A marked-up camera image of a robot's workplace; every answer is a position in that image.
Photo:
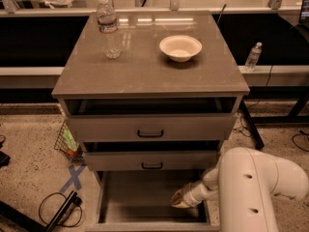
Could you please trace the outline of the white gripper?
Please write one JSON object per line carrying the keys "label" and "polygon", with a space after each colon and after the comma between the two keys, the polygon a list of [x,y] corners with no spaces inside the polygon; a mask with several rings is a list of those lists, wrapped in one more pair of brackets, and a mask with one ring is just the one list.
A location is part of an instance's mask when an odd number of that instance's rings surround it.
{"label": "white gripper", "polygon": [[207,188],[201,181],[186,184],[172,195],[171,206],[179,209],[195,207],[205,199],[206,194]]}

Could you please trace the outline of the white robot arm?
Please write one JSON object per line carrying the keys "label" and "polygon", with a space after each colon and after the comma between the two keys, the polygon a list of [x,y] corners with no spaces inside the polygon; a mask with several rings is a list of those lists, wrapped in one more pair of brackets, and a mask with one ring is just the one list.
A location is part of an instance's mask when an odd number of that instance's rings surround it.
{"label": "white robot arm", "polygon": [[237,147],[200,180],[178,189],[171,205],[185,209],[217,200],[220,232],[279,232],[272,200],[300,200],[308,191],[308,176],[298,164]]}

